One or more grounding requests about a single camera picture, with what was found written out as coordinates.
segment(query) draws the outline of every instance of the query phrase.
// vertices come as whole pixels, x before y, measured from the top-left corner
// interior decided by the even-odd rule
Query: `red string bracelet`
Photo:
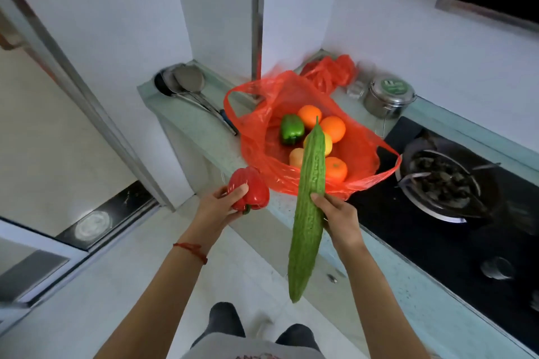
[[[207,263],[207,257],[200,251],[202,246],[200,244],[190,244],[190,243],[174,243],[172,247],[181,247],[189,250],[192,254],[196,255],[202,261],[203,265]]]

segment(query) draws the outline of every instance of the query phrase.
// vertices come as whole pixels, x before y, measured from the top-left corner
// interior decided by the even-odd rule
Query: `green label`
[[[382,81],[382,89],[392,95],[402,95],[408,92],[408,84],[398,78],[387,78]]]

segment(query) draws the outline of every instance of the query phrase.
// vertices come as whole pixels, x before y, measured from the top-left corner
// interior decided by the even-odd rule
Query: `red plastic bag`
[[[338,56],[333,60],[325,56],[321,61],[311,61],[301,70],[301,76],[310,79],[314,87],[326,94],[331,94],[338,86],[350,84],[357,75],[354,62],[349,55]]]
[[[265,99],[256,109],[237,117],[229,103],[233,92],[260,95]],[[281,118],[296,113],[306,104],[315,105],[322,117],[334,115],[346,124],[344,138],[333,145],[330,156],[340,158],[348,166],[347,178],[342,183],[326,180],[326,192],[347,199],[358,190],[365,190],[389,177],[400,166],[401,158],[389,171],[376,175],[380,159],[376,148],[382,146],[395,152],[370,129],[355,122],[313,83],[293,71],[285,71],[274,78],[263,78],[239,85],[227,92],[224,99],[226,115],[241,133],[241,154],[246,162],[258,168],[266,184],[277,192],[298,194],[300,169],[288,165],[288,156],[296,146],[280,143]]]

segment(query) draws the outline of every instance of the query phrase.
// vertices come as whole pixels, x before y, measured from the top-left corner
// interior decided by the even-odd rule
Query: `dark pants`
[[[210,320],[207,324],[207,328],[202,335],[193,342],[191,348],[200,342],[204,336],[214,332],[245,337],[245,331],[241,325],[236,308],[234,308],[230,302],[218,302],[211,308]],[[304,346],[316,349],[320,352],[320,348],[314,340],[313,331],[300,323],[290,326],[290,328],[277,338],[275,343],[287,346]]]

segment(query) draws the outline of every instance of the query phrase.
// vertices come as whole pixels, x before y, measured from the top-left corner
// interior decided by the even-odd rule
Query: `countertop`
[[[232,86],[204,66],[195,64],[205,74],[205,96],[214,104],[221,105],[226,91]],[[240,154],[239,138],[228,132],[211,114],[180,99],[161,95],[151,80],[140,85],[138,91],[150,110],[178,128],[226,176],[246,166]],[[382,133],[383,121],[369,114],[343,89],[337,89],[332,98],[360,124]],[[250,112],[255,105],[252,98],[241,93],[232,94],[230,102],[239,116]],[[539,185],[537,154],[421,98],[405,111],[405,115],[492,162],[502,162],[506,169]],[[387,121],[386,135],[395,123],[395,120]],[[295,196],[272,191],[267,209],[292,229],[295,203]],[[365,230],[363,236],[408,320],[421,339],[440,356],[445,359],[538,357],[387,244]],[[346,272],[325,232],[319,254],[332,266]]]

